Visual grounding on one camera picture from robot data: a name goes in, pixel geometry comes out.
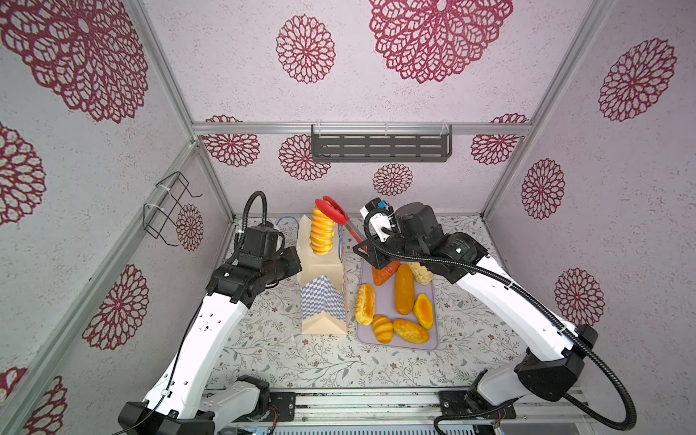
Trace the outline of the long brown fake loaf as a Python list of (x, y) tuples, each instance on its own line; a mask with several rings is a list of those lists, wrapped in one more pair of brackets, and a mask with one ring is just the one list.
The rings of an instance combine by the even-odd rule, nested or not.
[(407, 264), (400, 264), (394, 286), (395, 310), (400, 315), (409, 315), (415, 304), (414, 276)]

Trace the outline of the checkered paper bread bag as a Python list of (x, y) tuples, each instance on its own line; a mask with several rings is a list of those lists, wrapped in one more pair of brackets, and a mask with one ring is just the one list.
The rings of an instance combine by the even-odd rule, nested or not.
[(317, 255), (310, 246), (309, 217), (281, 217), (275, 225), (297, 247), (301, 272), (297, 274), (301, 297), (301, 332), (304, 335), (347, 335), (344, 265), (341, 260), (340, 231), (333, 236), (333, 248)]

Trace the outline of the yellow braided fake bread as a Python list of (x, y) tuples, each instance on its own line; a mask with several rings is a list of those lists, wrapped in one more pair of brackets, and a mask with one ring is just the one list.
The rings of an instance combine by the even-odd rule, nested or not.
[(369, 284), (360, 286), (355, 306), (355, 318), (358, 324), (370, 326), (375, 316), (375, 291)]

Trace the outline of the spiral striped fake bread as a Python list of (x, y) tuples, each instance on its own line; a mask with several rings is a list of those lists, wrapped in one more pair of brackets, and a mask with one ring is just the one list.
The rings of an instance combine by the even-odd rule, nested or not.
[(335, 221), (315, 207), (310, 228), (310, 247), (315, 255), (325, 256), (334, 247)]

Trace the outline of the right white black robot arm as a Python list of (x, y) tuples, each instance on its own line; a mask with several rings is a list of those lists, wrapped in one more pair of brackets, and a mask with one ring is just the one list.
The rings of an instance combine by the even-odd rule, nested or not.
[(413, 202), (396, 210), (375, 198), (360, 210), (362, 241), (355, 253), (370, 265), (415, 262), (473, 295), (525, 343), (523, 355), (479, 375), (468, 405), (492, 410), (526, 395), (547, 402), (569, 397), (597, 333), (554, 314), (519, 286), (473, 236), (446, 233), (433, 209)]

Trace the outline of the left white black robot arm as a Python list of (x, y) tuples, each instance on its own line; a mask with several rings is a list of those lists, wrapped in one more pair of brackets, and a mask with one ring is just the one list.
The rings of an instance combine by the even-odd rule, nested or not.
[(297, 250), (267, 221), (249, 227), (239, 249), (213, 274), (161, 378), (140, 402), (127, 402), (118, 418), (125, 434), (216, 434), (239, 418), (271, 411), (267, 382), (244, 375), (210, 397), (204, 390), (225, 344), (256, 297), (301, 272)]

